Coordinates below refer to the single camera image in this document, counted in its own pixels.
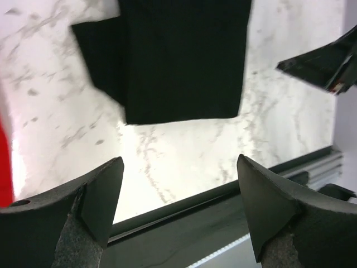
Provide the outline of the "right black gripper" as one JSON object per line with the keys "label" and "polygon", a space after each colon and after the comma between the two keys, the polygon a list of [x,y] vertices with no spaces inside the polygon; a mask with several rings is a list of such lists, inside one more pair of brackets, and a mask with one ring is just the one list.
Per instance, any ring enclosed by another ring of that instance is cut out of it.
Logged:
{"label": "right black gripper", "polygon": [[277,69],[338,95],[356,83],[356,27],[336,41],[281,61]]}

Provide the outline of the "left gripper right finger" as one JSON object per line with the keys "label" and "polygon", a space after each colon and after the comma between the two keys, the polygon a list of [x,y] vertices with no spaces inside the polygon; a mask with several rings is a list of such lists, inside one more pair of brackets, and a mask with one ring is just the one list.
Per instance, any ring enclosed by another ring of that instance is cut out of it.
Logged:
{"label": "left gripper right finger", "polygon": [[356,267],[356,204],[292,182],[244,155],[237,170],[262,267]]}

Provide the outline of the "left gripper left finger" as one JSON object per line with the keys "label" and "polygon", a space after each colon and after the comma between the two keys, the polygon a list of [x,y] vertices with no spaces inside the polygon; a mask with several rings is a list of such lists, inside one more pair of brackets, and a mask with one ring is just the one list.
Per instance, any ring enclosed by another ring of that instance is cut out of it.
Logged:
{"label": "left gripper left finger", "polygon": [[116,157],[1,209],[1,267],[99,267],[123,180]]}

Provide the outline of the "black t shirt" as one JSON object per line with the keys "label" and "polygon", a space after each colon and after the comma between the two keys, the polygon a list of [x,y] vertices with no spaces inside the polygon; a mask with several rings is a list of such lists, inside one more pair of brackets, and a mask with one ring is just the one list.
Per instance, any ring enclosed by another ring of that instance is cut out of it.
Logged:
{"label": "black t shirt", "polygon": [[71,26],[94,86],[130,125],[238,115],[251,1],[120,1]]}

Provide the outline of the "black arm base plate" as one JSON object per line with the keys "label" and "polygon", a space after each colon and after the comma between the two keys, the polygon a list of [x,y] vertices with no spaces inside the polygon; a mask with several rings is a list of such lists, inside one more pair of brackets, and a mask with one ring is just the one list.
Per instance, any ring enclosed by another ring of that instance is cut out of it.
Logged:
{"label": "black arm base plate", "polygon": [[246,234],[233,181],[114,224],[100,267],[188,267]]}

